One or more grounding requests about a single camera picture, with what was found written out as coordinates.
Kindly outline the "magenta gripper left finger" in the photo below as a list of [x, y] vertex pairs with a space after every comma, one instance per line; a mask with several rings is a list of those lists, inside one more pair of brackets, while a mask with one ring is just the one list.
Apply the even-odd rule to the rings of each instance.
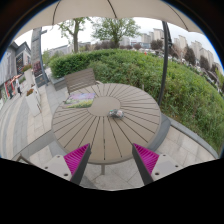
[[43, 165], [43, 169], [79, 185], [91, 154], [89, 144], [81, 146], [65, 156], [56, 155]]

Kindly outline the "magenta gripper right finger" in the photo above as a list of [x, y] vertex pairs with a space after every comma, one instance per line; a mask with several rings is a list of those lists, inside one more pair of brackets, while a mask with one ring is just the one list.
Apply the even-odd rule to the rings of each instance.
[[145, 185], [170, 175], [182, 166], [167, 154], [157, 154], [133, 143], [132, 154]]

